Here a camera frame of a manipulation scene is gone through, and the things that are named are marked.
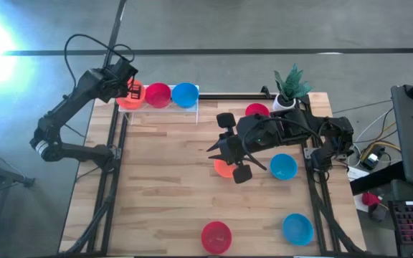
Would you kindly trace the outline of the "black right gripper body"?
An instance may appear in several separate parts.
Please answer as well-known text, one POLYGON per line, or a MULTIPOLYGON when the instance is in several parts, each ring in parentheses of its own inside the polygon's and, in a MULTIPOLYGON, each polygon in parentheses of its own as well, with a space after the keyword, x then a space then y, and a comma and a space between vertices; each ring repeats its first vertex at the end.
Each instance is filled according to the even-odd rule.
POLYGON ((245 157, 242 140, 238 135, 220 134, 217 145, 220 150, 218 159, 227 163, 241 163, 245 157))

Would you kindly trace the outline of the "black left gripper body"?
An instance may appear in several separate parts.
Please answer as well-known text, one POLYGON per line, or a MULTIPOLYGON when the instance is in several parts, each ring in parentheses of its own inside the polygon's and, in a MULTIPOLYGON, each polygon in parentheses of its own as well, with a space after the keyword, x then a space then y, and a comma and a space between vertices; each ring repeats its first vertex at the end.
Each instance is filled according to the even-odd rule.
POLYGON ((113 97, 126 97, 129 91, 128 81, 138 73, 138 70, 128 60, 120 58, 110 71, 113 76, 113 97))

